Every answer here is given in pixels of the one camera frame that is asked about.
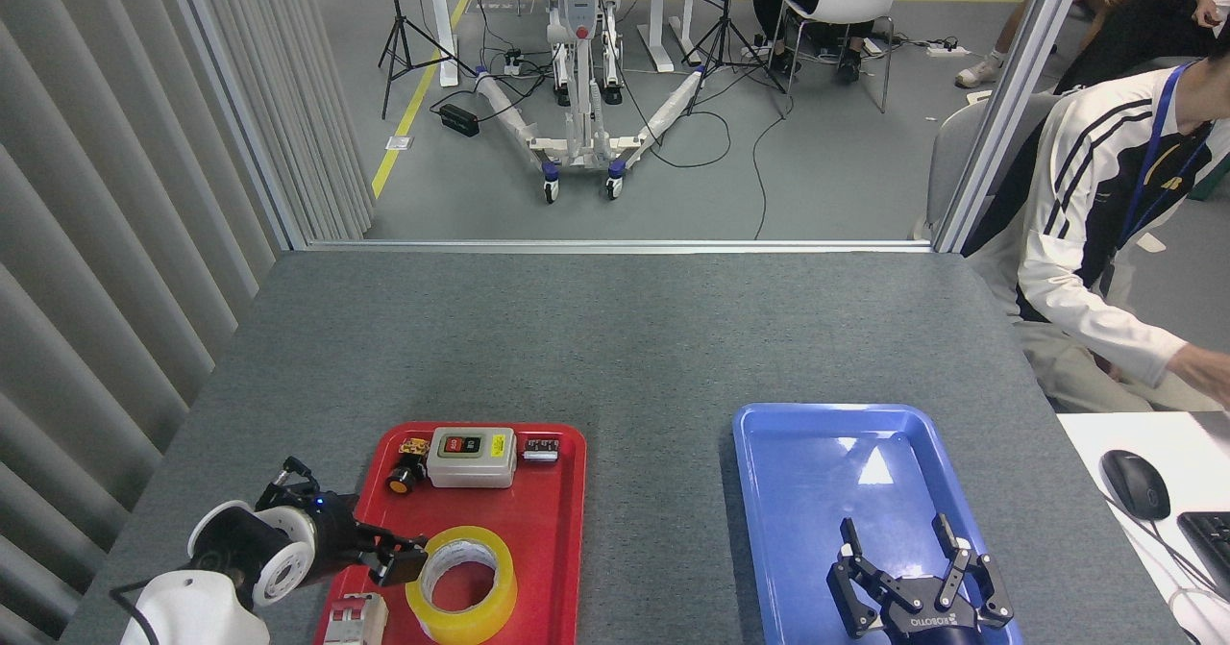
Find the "lanyard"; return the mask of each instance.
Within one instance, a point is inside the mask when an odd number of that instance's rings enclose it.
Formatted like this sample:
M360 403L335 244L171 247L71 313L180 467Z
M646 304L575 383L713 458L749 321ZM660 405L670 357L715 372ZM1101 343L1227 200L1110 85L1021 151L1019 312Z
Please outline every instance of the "lanyard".
M1178 85L1180 76L1182 76L1183 71L1187 70L1187 66L1191 65L1192 64L1184 64L1175 68L1170 76L1166 76L1166 85L1161 90L1161 98L1157 102L1157 113L1154 114L1153 137L1150 137L1149 146L1145 150L1145 160L1140 166L1140 177L1137 181L1137 188L1132 192L1132 203L1128 206L1128 214L1123 219L1123 230L1119 233L1119 247L1123 247L1123 245L1128 242L1128 239L1132 239L1133 234L1140 231L1145 226L1145 220L1149 219L1149 214L1154 212L1157 204L1166 197L1165 193L1160 193L1153 206L1150 206L1144 214L1137 217L1137 208L1140 206L1140 199L1144 197L1145 185L1148 183L1145 180L1148 180L1149 171L1157 162L1157 146L1161 145L1161 129L1166 124L1166 112L1170 111L1170 103L1175 97L1175 86ZM1188 155L1187 161L1183 162L1183 167L1178 169L1178 172L1173 177L1183 177L1187 169L1192 166L1192 161L1196 160L1196 154L1199 153L1200 146L1204 146L1204 142L1208 140L1209 133L1212 133L1212 129L1204 133L1204 138L1200 140L1200 144L1196 145L1196 149L1192 150L1191 155Z

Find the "red tray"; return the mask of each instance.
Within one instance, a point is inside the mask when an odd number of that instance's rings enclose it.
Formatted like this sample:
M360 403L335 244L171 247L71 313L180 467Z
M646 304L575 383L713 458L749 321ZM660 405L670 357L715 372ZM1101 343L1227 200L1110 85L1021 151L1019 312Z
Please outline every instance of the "red tray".
M492 426L510 427L517 433L518 458L528 438L558 438L560 459L552 464L518 459L509 489L437 489L419 483L412 492L399 495L385 486L385 476L400 458L397 451L408 436L430 439L438 427ZM544 643L573 645L577 639L577 602L581 591L581 531L585 496L585 439L565 425L547 423L474 423L405 422L385 433L368 468L367 481L355 508L359 522L383 527L403 537L428 537L449 527L474 524L496 532L513 555L517 575L517 607L504 628L487 645ZM464 564L453 571L464 572ZM487 571L490 587L490 571ZM437 586L440 608L453 606L455 595L446 588L474 592L475 587ZM339 572L330 586L328 598L316 628L314 643L325 640L328 606L351 592L380 592L389 606L389 625L384 643L430 645L433 641L418 627L418 619L406 603L405 586L378 590L367 570L352 566Z

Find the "gray carpet surface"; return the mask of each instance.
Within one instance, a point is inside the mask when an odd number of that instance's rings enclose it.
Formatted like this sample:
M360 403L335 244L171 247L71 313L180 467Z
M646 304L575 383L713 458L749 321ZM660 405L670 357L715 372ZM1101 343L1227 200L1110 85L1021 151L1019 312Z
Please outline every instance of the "gray carpet surface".
M316 252L273 268L63 643L118 641L106 590L285 455L348 492L415 420L585 436L577 643L760 643L731 436L755 401L927 412L1028 643L1183 641L959 257ZM323 595L263 609L273 641L310 643Z

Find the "tripod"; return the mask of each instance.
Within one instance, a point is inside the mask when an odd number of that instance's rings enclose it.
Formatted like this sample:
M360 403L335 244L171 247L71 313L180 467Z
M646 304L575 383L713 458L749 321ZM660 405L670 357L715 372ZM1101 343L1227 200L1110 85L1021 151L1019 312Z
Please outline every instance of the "tripod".
M739 38L739 42L743 43L743 47L748 50L748 54L755 58L755 62L744 63L744 62L729 62L729 59L726 59L726 43L728 32L733 32L734 36ZM755 50L755 48L752 47L752 43L748 42L748 38L743 37L743 33L739 32L739 28L734 25L734 20L731 20L731 0L722 0L721 17L717 18L717 22L713 23L713 27L708 28L708 32L706 32L702 37L700 37L699 41L696 41L696 44L692 47L692 49L684 55L685 63L690 63L689 59L691 58L691 55L695 53L695 50L699 50L701 46L705 44L705 41L708 39L708 37L713 38L713 43L710 46L708 54L705 59L705 71L704 71L705 76L712 75L712 71L716 70L716 68L721 66L764 68L765 74L769 75L769 80L772 80L772 84L777 86L777 90L781 90L782 94L786 92L786 89L782 87L781 82L777 80L777 76L772 75L772 71L769 70L768 59L761 57L759 50ZM688 114L691 114L692 107L696 106L696 98L700 97L700 90L704 89L705 89L705 82L701 81L701 84L696 86L696 92L688 102Z
M451 50L448 50L443 46L440 46L440 43L435 41L435 37L432 37L427 32L423 32L422 28L410 22L410 18L407 18L406 15L402 14L401 11L401 0L392 0L392 9L396 14L396 17L392 20L392 28L391 31L389 31L389 39L385 41L385 48L380 53L379 62L376 62L376 66L380 68L384 65L384 59L389 58L389 74L387 79L385 80L385 101L384 106L380 108L381 119L384 119L389 114L389 90L392 89L392 81L400 79L400 76L408 74L408 71L415 70L415 68L426 68L434 64L442 64L444 62L456 62L456 65L461 66L461 69L465 70L467 74L470 74L470 76L478 75L474 71L474 68L465 65L465 62L461 62L461 59L459 59L456 54L453 54ZM423 62L422 64L411 62L410 41L406 37L407 27L412 28L412 31L417 32L419 36L424 37L424 39L434 44L435 49L439 49L440 53L439 58L430 59L429 62Z

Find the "black stripe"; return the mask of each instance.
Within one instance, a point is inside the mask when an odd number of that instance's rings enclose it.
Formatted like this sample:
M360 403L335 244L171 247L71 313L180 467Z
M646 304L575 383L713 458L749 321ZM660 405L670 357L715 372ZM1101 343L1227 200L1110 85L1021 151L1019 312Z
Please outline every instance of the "black stripe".
M1059 192L1060 182L1064 181L1064 177L1066 177L1068 169L1073 166L1073 161L1076 159L1076 154L1081 150L1080 145L1085 142L1085 138L1089 138L1090 132L1092 132L1095 128L1109 121L1112 116L1116 116L1119 112L1129 110L1129 107L1141 107L1145 105L1149 105L1149 101L1146 98L1141 98L1140 101L1137 102L1129 102L1127 105L1121 105L1119 107L1111 110L1106 114L1100 116L1100 118L1096 122L1085 128L1085 130L1080 134L1080 138L1076 138L1076 146L1073 146L1073 150L1068 153L1068 159L1064 161L1063 166L1059 167L1059 175L1055 177L1053 185L1055 192L1057 193ZM1139 114L1122 116L1122 118L1114 126L1107 129L1107 132L1103 133L1101 138L1095 140L1090 145L1090 148L1086 149L1085 158L1081 159L1080 165L1076 167L1076 172L1071 175L1071 183L1068 185L1068 191L1064 192L1059 206L1050 208L1050 218L1047 219L1047 225L1043 234L1050 234L1052 230L1054 229L1055 222L1058 222L1059 219L1059 214L1068 209L1068 203L1071 202L1073 193L1076 192L1076 186L1080 183L1080 177L1084 175L1085 169L1089 169L1090 164L1093 161L1093 151L1097 150L1097 146L1101 145L1103 142L1106 142L1107 138L1114 135L1117 129L1119 129L1119 127L1122 127L1123 124L1130 122L1139 122L1149 118L1153 118L1153 112L1141 112Z

